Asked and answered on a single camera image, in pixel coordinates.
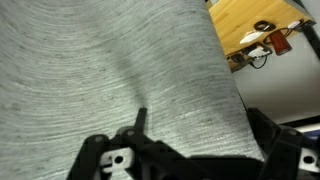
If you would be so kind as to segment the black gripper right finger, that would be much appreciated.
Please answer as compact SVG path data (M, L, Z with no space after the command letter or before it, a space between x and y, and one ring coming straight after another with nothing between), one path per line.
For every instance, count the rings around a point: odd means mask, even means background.
M257 108L246 114L265 158L258 180L320 180L319 138L278 125Z

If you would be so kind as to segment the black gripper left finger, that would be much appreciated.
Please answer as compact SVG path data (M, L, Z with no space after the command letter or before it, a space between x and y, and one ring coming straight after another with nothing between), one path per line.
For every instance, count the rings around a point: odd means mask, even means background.
M140 108L133 127L120 128L113 138L86 138L66 180L111 180L118 171L134 180L187 180L184 157L144 134L146 117Z

